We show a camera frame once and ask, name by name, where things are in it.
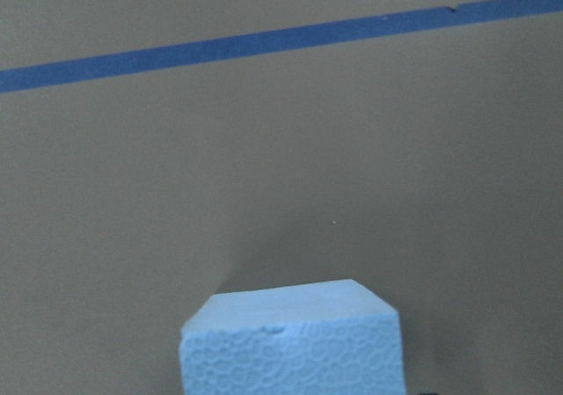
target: textured foam surface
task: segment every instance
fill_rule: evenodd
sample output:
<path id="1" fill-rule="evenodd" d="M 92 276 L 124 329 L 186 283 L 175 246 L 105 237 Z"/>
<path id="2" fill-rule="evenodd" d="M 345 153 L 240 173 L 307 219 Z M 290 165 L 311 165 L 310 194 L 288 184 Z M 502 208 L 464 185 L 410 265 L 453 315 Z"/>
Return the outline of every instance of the textured foam surface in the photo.
<path id="1" fill-rule="evenodd" d="M 187 395 L 404 395 L 398 313 L 352 280 L 212 296 L 182 328 Z"/>

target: block's front face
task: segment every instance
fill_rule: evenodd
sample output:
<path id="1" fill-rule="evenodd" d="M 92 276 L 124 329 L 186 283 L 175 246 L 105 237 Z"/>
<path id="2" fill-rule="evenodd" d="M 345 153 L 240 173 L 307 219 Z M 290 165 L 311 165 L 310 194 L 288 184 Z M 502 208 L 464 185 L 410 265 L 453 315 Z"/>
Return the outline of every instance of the block's front face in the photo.
<path id="1" fill-rule="evenodd" d="M 396 313 L 190 332 L 186 395 L 404 395 Z"/>

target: gray surface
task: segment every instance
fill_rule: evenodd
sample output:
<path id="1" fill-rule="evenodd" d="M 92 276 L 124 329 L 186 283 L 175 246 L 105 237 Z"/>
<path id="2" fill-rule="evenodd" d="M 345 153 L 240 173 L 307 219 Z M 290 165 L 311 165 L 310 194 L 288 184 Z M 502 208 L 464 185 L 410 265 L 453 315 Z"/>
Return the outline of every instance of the gray surface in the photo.
<path id="1" fill-rule="evenodd" d="M 441 1 L 2 0 L 1 63 Z M 0 392 L 179 394 L 179 328 L 212 293 L 351 277 L 401 313 L 410 393 L 561 394 L 561 30 L 4 94 Z"/>

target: blue line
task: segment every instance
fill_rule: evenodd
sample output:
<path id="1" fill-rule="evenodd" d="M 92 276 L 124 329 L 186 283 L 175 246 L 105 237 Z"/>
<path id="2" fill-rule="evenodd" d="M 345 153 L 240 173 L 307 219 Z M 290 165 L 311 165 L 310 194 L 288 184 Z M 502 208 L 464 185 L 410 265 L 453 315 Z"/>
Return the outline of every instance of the blue line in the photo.
<path id="1" fill-rule="evenodd" d="M 0 71 L 0 93 L 563 11 L 563 0 L 490 0 Z"/>

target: block's top face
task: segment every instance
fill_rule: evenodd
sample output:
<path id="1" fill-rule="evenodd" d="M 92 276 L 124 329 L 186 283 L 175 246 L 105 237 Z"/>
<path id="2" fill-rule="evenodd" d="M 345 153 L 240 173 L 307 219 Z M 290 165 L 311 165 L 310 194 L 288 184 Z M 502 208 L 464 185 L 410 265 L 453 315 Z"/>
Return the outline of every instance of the block's top face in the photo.
<path id="1" fill-rule="evenodd" d="M 215 294 L 186 322 L 182 335 L 195 331 L 230 330 L 308 323 L 396 313 L 351 279 Z"/>

